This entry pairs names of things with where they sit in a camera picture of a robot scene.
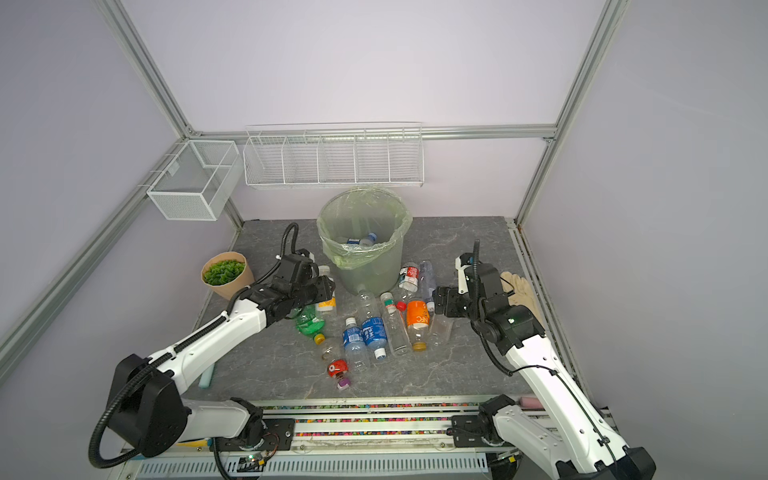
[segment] white mesh basket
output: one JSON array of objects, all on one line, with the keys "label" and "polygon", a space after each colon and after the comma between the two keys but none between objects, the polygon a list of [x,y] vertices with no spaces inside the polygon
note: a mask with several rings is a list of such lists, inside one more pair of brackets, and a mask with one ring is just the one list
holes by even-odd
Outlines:
[{"label": "white mesh basket", "polygon": [[189,140],[147,195],[168,220],[216,220],[242,174],[235,142]]},{"label": "white mesh basket", "polygon": [[283,131],[273,125],[264,126],[270,130],[248,127],[246,184],[256,189],[424,184],[419,124],[334,130],[313,126]]}]

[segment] mesh trash can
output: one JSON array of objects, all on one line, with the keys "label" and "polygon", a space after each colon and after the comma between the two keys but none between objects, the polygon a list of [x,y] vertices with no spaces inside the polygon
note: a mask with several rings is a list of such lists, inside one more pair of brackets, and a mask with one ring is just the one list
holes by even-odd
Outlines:
[{"label": "mesh trash can", "polygon": [[[400,197],[379,187],[357,188],[336,195],[320,211],[317,230],[323,252],[339,267],[340,280],[351,293],[368,290],[377,296],[397,282],[402,238],[413,217]],[[371,247],[338,243],[375,233]]]}]

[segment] beige work glove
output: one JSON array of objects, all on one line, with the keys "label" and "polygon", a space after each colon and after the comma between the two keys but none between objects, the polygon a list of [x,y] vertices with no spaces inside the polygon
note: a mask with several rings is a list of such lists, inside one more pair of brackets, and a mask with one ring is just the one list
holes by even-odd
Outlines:
[{"label": "beige work glove", "polygon": [[533,293],[531,282],[528,282],[528,279],[521,278],[517,273],[512,275],[509,272],[502,273],[502,279],[502,286],[505,292],[509,292],[513,287],[515,288],[515,293],[509,297],[509,304],[526,306],[533,312],[539,323],[544,325],[544,317],[538,309],[536,294]]}]

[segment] bottle in trash can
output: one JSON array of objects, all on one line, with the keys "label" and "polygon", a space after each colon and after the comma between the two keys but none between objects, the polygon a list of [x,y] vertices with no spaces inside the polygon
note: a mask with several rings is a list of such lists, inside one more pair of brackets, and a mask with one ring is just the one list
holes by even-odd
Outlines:
[{"label": "bottle in trash can", "polygon": [[362,339],[362,330],[357,326],[354,316],[346,319],[346,330],[342,336],[344,340],[344,356],[346,364],[356,372],[362,372],[368,368],[368,351],[366,343]]},{"label": "bottle in trash can", "polygon": [[427,334],[429,333],[429,311],[424,300],[411,300],[406,313],[408,322],[408,338],[416,352],[427,349]]},{"label": "bottle in trash can", "polygon": [[429,325],[429,338],[427,343],[440,346],[448,343],[451,338],[453,319],[445,315],[435,315]]},{"label": "bottle in trash can", "polygon": [[315,338],[315,343],[320,347],[320,358],[327,365],[328,376],[336,380],[336,388],[346,390],[352,384],[349,381],[349,366],[344,359],[344,348],[340,339],[325,338],[320,341]]},{"label": "bottle in trash can", "polygon": [[435,269],[432,268],[432,262],[424,260],[419,264],[419,295],[427,304],[427,310],[430,313],[435,312],[435,290],[437,290]]},{"label": "bottle in trash can", "polygon": [[370,247],[374,243],[376,243],[377,239],[378,237],[376,236],[376,234],[373,232],[370,232],[368,233],[368,235],[365,235],[363,238],[337,237],[334,240],[337,243],[348,243],[350,245],[360,245],[361,247]]},{"label": "bottle in trash can", "polygon": [[[331,267],[327,265],[320,265],[317,267],[317,270],[320,276],[324,275],[333,280],[331,277]],[[337,323],[340,322],[338,322],[338,317],[336,316],[335,290],[331,300],[326,300],[325,302],[320,302],[315,305],[315,315],[323,319],[323,322],[325,322],[326,333],[331,333],[331,330],[333,330],[333,335],[339,335],[343,331],[340,325],[337,325]]]},{"label": "bottle in trash can", "polygon": [[409,292],[415,292],[419,289],[419,266],[413,262],[407,262],[400,269],[400,277],[397,279],[397,286]]},{"label": "bottle in trash can", "polygon": [[408,332],[402,321],[402,315],[395,305],[395,299],[392,298],[390,292],[382,293],[380,298],[384,305],[384,327],[389,339],[389,347],[398,355],[408,353],[411,350],[409,348],[411,342],[408,339]]},{"label": "bottle in trash can", "polygon": [[376,305],[376,297],[372,293],[362,291],[359,295],[360,316],[365,320],[362,322],[362,339],[366,342],[368,348],[373,350],[373,356],[376,360],[386,359],[386,330],[384,329],[384,320],[379,313],[379,306]]},{"label": "bottle in trash can", "polygon": [[316,315],[314,305],[305,306],[296,317],[296,329],[306,336],[314,337],[325,324],[325,321]]}]

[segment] blue bottle label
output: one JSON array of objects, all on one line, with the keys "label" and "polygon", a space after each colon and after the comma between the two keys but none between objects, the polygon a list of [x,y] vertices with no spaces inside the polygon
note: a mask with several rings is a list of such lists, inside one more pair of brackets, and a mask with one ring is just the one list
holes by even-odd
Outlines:
[{"label": "blue bottle label", "polygon": [[344,346],[347,346],[347,344],[351,342],[362,341],[362,332],[360,331],[360,327],[351,326],[350,328],[344,330],[344,334],[342,334],[342,338],[344,340]]},{"label": "blue bottle label", "polygon": [[384,330],[384,320],[380,316],[374,316],[362,323],[362,338],[366,345],[375,342],[378,339],[386,340],[386,331]]}]

